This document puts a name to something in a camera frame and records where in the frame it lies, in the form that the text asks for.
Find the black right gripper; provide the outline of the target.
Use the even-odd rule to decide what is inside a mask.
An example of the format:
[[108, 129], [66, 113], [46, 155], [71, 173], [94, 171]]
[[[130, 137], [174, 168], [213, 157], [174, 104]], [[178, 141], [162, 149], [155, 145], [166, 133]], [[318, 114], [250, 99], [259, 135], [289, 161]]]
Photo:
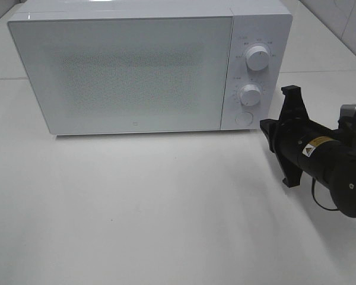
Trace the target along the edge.
[[313, 159], [303, 154], [310, 138], [310, 119], [301, 87], [288, 85], [281, 91], [285, 96], [281, 120], [261, 120], [260, 130], [268, 140], [270, 151], [277, 157], [284, 174], [283, 183], [291, 188], [300, 184], [303, 172], [313, 173]]

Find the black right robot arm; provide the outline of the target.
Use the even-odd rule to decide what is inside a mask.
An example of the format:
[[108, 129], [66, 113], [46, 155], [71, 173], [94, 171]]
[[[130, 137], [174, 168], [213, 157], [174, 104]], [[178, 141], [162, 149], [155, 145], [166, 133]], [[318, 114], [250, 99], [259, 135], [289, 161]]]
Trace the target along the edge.
[[283, 183], [299, 186], [307, 173], [325, 186], [335, 210], [356, 218], [356, 104], [341, 106], [337, 129], [308, 116], [301, 88], [288, 85], [277, 120], [264, 119], [260, 128], [284, 173]]

